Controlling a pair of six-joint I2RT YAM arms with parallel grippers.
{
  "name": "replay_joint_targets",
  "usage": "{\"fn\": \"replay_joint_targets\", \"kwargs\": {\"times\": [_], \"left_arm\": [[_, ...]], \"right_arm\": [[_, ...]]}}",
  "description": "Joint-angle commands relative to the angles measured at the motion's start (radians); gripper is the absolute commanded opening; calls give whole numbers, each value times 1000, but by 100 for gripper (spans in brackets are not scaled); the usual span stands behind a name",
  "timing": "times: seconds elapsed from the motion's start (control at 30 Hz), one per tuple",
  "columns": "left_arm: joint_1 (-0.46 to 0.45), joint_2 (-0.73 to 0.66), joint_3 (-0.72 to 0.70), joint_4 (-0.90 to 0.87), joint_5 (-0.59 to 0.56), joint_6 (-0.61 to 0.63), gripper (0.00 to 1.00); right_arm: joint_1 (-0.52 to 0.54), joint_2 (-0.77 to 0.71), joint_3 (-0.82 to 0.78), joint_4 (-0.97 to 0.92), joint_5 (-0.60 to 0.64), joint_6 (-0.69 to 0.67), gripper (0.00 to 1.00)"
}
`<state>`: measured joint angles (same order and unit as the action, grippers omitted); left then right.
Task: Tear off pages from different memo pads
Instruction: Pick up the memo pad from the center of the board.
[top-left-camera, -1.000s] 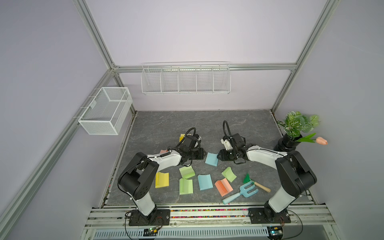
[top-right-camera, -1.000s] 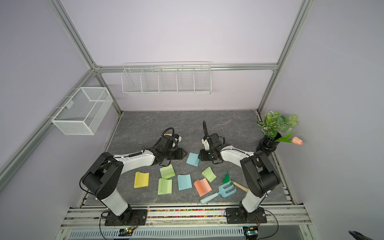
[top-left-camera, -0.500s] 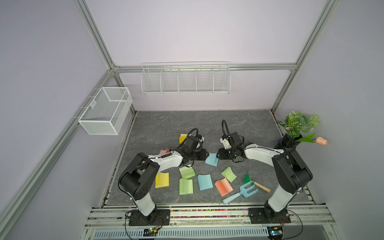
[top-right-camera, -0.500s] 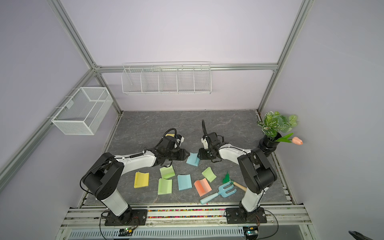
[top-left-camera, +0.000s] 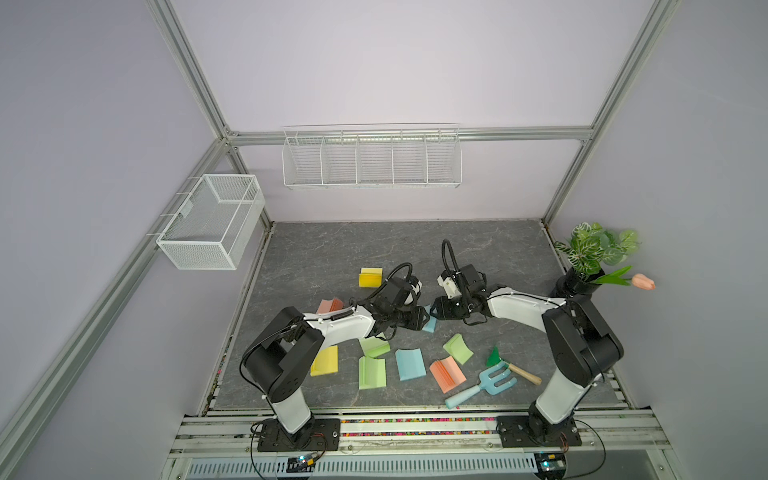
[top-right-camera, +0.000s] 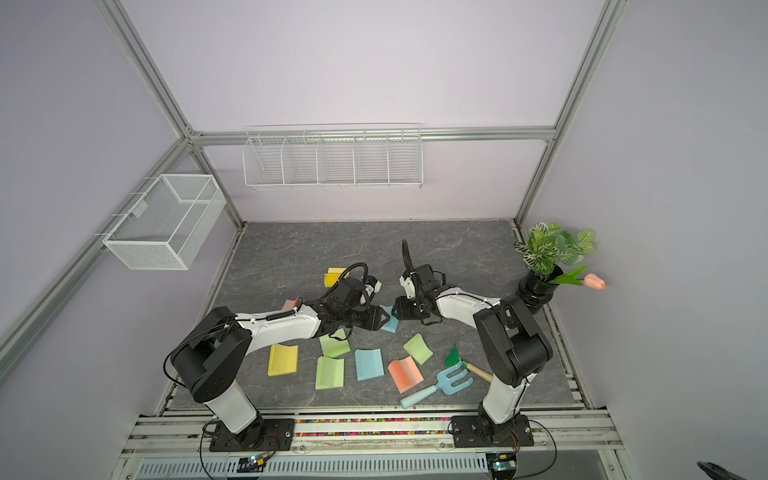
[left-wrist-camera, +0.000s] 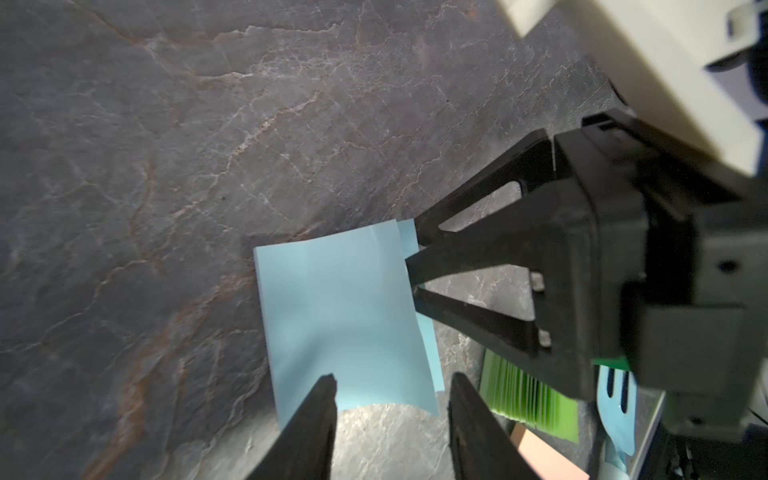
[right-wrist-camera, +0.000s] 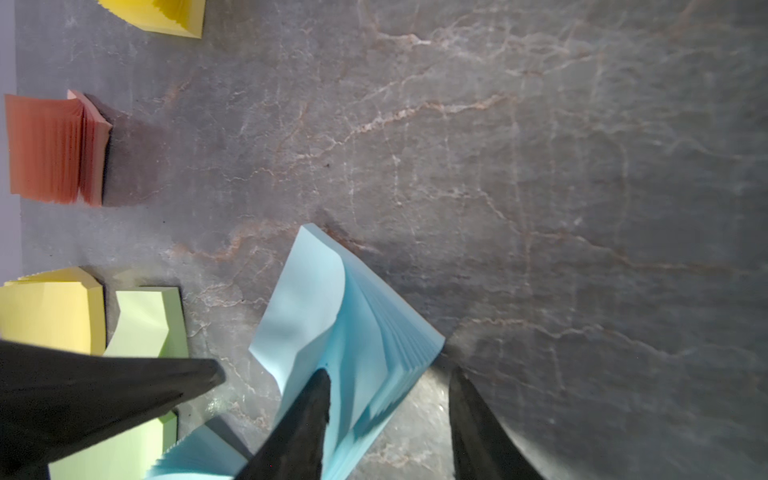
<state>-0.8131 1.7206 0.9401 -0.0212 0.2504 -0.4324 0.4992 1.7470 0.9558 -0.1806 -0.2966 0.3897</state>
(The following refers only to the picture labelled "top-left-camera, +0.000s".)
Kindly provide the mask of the light green memo pad small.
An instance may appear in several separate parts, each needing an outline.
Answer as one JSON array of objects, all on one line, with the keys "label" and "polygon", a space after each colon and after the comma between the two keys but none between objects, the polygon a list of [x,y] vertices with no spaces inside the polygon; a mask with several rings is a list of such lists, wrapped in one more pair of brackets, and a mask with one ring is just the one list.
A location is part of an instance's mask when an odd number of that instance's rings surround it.
[{"label": "light green memo pad small", "polygon": [[457,333],[453,335],[444,345],[443,349],[459,364],[464,365],[469,361],[474,352],[466,345],[464,337]]}]

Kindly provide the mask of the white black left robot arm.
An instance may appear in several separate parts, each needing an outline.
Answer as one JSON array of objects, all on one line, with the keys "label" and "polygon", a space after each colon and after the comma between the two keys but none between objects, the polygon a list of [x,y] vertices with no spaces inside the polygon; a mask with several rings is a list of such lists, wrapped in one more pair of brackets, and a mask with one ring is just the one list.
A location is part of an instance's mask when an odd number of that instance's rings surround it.
[{"label": "white black left robot arm", "polygon": [[240,374],[266,397],[284,434],[306,435],[314,416],[301,387],[318,354],[351,340],[422,329],[427,312],[418,304],[421,290],[415,275],[391,275],[372,294],[337,311],[308,314],[285,307],[248,346]]}]

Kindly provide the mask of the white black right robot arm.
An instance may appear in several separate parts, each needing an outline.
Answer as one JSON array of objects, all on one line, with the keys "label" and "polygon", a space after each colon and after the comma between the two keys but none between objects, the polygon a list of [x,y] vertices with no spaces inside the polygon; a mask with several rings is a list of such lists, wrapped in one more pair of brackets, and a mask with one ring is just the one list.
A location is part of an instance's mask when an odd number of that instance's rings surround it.
[{"label": "white black right robot arm", "polygon": [[585,295],[542,297],[507,286],[490,286],[473,265],[445,269],[437,278],[445,294],[430,314],[439,320],[466,320],[473,313],[515,321],[547,335],[556,370],[531,404],[521,425],[530,445],[565,440],[575,428],[573,414],[589,389],[624,356],[620,340]]}]

